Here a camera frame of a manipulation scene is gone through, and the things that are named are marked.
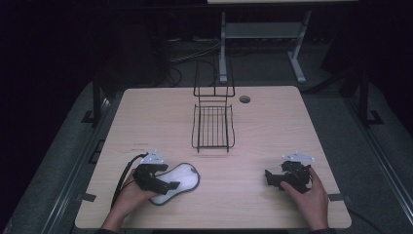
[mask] white sponge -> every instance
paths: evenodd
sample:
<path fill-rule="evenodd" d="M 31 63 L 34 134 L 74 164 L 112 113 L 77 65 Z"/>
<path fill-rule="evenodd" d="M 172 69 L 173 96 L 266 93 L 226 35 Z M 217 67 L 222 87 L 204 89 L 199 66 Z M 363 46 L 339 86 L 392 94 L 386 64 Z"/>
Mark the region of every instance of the white sponge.
<path fill-rule="evenodd" d="M 201 177 L 192 165 L 183 163 L 165 174 L 157 175 L 156 178 L 165 182 L 180 182 L 176 189 L 169 190 L 166 195 L 157 196 L 149 200 L 156 206 L 162 206 L 173 197 L 197 188 Z"/>

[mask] hand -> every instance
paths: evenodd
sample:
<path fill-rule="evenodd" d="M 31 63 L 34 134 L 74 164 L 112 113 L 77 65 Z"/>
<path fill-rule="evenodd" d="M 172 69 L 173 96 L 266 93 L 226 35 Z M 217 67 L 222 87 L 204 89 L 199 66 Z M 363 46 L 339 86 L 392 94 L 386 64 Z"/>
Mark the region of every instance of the hand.
<path fill-rule="evenodd" d="M 140 189 L 133 180 L 133 173 L 134 169 L 131 170 L 127 180 L 125 180 L 118 199 L 101 226 L 102 229 L 119 232 L 125 217 L 146 200 L 159 195 L 152 191 Z"/>
<path fill-rule="evenodd" d="M 292 197 L 311 231 L 326 229 L 328 228 L 328 195 L 316 171 L 310 168 L 309 173 L 313 186 L 304 194 L 299 193 L 285 181 L 281 183 L 281 186 Z"/>

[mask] wire rack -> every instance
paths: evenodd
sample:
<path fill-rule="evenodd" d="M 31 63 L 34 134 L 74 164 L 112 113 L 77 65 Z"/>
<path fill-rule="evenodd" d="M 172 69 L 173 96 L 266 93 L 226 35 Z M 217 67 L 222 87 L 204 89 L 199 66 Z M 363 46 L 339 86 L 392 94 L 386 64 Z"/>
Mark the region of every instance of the wire rack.
<path fill-rule="evenodd" d="M 201 148 L 226 148 L 228 152 L 235 145 L 232 105 L 228 104 L 228 98 L 235 96 L 232 77 L 226 84 L 218 84 L 217 73 L 214 72 L 212 84 L 201 87 L 197 61 L 194 96 L 198 98 L 198 103 L 194 107 L 192 147 L 197 148 L 198 152 Z"/>

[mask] sleeve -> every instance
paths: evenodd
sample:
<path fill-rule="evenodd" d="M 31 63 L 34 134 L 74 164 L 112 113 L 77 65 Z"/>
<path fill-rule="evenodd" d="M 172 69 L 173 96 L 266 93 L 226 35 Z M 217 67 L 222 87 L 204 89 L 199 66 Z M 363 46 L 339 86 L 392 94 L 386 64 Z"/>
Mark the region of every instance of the sleeve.
<path fill-rule="evenodd" d="M 118 234 L 118 233 L 114 231 L 109 231 L 106 229 L 98 229 L 97 231 L 95 231 L 94 234 Z"/>
<path fill-rule="evenodd" d="M 309 234 L 336 234 L 336 231 L 333 228 L 327 228 L 322 230 L 314 230 L 309 232 Z"/>

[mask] small black object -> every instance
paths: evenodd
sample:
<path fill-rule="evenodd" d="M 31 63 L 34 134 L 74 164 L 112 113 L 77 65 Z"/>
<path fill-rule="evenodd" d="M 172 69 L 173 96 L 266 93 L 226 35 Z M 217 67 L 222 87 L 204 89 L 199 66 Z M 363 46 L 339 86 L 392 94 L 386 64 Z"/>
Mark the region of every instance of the small black object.
<path fill-rule="evenodd" d="M 268 185 L 273 185 L 278 187 L 279 190 L 283 190 L 280 183 L 285 181 L 300 193 L 305 193 L 310 190 L 306 184 L 310 182 L 308 170 L 311 168 L 311 165 L 304 166 L 300 162 L 285 161 L 281 166 L 282 171 L 285 172 L 284 175 L 272 175 L 269 171 L 265 170 Z"/>
<path fill-rule="evenodd" d="M 169 190 L 176 189 L 180 183 L 178 181 L 167 183 L 155 177 L 157 171 L 164 172 L 167 168 L 167 164 L 139 164 L 133 173 L 134 181 L 142 190 L 166 195 Z"/>

